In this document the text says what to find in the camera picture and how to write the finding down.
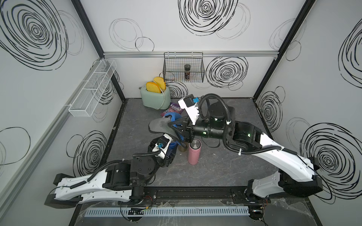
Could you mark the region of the blue thermos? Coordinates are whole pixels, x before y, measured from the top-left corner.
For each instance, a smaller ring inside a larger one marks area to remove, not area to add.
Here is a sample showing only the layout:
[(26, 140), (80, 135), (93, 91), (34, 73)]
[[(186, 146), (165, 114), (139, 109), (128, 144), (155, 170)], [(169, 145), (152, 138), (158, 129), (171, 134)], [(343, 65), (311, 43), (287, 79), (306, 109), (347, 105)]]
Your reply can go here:
[(175, 153), (177, 151), (177, 147), (178, 147), (178, 142), (176, 142), (176, 141), (171, 142), (168, 146), (166, 155), (167, 156), (175, 155)]

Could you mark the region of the blue and grey cloth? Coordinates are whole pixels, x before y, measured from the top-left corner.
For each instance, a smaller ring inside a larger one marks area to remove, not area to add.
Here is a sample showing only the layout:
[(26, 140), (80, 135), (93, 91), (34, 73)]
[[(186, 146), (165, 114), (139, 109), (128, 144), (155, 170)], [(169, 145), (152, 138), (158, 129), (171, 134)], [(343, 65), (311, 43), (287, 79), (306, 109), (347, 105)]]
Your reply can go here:
[(162, 118), (154, 119), (148, 125), (149, 132), (154, 134), (168, 134), (172, 137), (173, 141), (176, 141), (181, 145), (183, 142), (181, 135), (168, 127), (169, 122), (178, 120), (181, 117), (182, 116), (178, 113), (167, 113)]

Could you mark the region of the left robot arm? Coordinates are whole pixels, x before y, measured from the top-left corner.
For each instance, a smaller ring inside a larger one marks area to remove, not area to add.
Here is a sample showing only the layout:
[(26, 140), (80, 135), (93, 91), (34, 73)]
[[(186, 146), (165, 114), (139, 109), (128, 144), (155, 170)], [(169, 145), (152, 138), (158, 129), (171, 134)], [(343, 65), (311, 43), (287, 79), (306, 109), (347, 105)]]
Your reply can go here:
[(44, 204), (55, 209), (70, 209), (94, 201), (139, 204), (145, 196), (144, 187), (153, 183), (159, 168), (173, 161), (177, 147), (178, 143), (172, 142), (166, 150), (153, 152), (151, 149), (160, 148), (160, 145), (151, 144), (147, 156), (111, 161), (82, 177), (59, 173), (53, 182), (56, 188), (48, 194)]

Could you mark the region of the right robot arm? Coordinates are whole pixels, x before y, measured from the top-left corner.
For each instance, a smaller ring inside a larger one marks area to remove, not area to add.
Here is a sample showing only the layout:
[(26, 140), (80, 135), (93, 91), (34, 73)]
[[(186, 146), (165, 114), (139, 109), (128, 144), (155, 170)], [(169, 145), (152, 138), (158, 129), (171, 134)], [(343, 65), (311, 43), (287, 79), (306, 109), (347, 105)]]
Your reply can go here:
[(309, 197), (323, 190), (316, 172), (319, 164), (314, 158), (301, 157), (251, 123), (235, 120), (234, 108), (219, 95), (188, 95), (178, 104), (187, 116), (168, 123), (178, 140), (191, 143), (195, 137), (218, 139), (231, 152), (259, 157), (278, 168), (268, 177), (248, 182), (245, 196), (250, 202), (283, 192)]

